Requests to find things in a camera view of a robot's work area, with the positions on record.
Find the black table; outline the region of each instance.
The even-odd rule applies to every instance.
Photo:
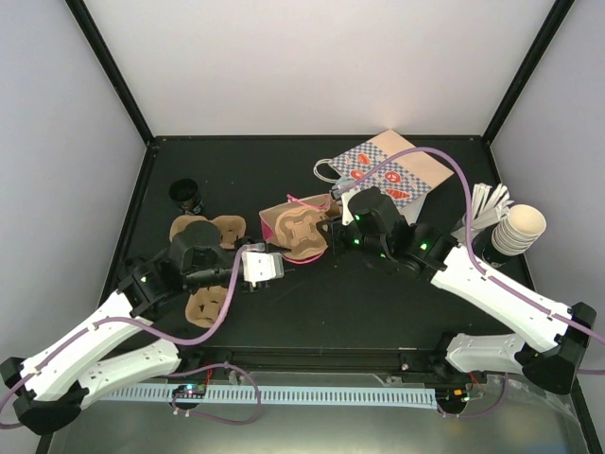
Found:
[[[334,157],[370,137],[166,137],[160,138],[147,190],[127,256],[149,259],[168,245],[168,230],[179,210],[167,196],[175,180],[201,185],[204,215],[240,215],[247,234],[261,237],[258,212],[285,201],[326,193],[330,184],[312,172],[320,158]],[[408,137],[417,146],[440,148],[455,158],[470,184],[498,182],[488,148],[474,137]],[[450,231],[463,211],[454,176],[432,191],[419,222]],[[326,253],[296,266],[284,279],[253,294],[239,292],[225,323],[198,349],[238,356],[240,364],[300,369],[389,369],[398,355],[430,351],[446,331],[471,335],[506,334],[506,326],[459,297],[427,283],[387,275],[360,254]],[[530,285],[523,258],[501,269]],[[203,330],[186,321],[187,295],[176,298],[156,327],[181,337]],[[127,348],[150,341],[142,333]]]

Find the stack of paper cups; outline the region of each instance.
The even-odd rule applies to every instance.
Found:
[[[493,230],[483,259],[497,268],[511,257],[524,253],[545,230],[546,219],[542,213],[529,205],[514,205]]]

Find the black frame post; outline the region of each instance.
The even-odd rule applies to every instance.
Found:
[[[145,142],[146,145],[151,144],[151,142],[153,142],[154,135],[147,125],[139,106],[137,106],[134,96],[130,92],[129,86],[122,77],[122,73],[120,73],[115,60],[113,59],[112,53],[105,44],[100,31],[96,27],[93,16],[88,8],[86,8],[84,1],[65,0],[65,3],[78,21],[79,27],[82,29],[84,36],[88,40],[88,44],[95,52],[95,55],[105,70],[107,77],[110,79],[115,92],[120,97],[122,104],[124,104],[126,111],[129,113],[132,123],[134,123],[134,126],[139,131],[139,134],[141,134],[143,142]]]
[[[483,133],[483,141],[487,145],[491,145],[493,139],[498,134],[502,125],[508,118],[512,107],[517,102],[519,95],[523,92],[527,81],[533,74],[533,71],[538,66],[542,55],[545,53],[548,45],[554,38],[559,26],[563,22],[563,19],[567,15],[567,12],[571,9],[575,0],[556,0],[546,19],[542,23],[542,27],[540,31],[536,35],[536,38],[533,40],[529,51],[527,52],[521,66],[517,70],[517,73],[514,75],[514,79],[509,86],[509,89],[504,94],[502,101],[500,101],[500,105],[498,109],[495,111],[495,114],[488,125],[488,128]]]

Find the checkered paper bag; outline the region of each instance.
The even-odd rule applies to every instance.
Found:
[[[397,132],[388,130],[338,155],[330,166],[340,176],[358,180],[385,159],[409,148],[414,146]],[[387,164],[360,186],[361,189],[377,186],[393,199],[403,214],[406,206],[443,183],[453,173],[428,154],[418,152]]]

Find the red logo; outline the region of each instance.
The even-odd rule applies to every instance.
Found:
[[[385,178],[389,183],[399,183],[401,181],[401,175],[393,171],[385,173]]]
[[[407,199],[409,194],[404,191],[400,191],[399,189],[385,189],[387,193],[396,200],[399,199]]]
[[[364,166],[368,166],[372,163],[370,157],[367,154],[359,153],[357,155],[357,161]]]
[[[351,176],[356,180],[359,180],[361,177],[364,176],[364,173],[361,170],[355,169],[351,171]]]

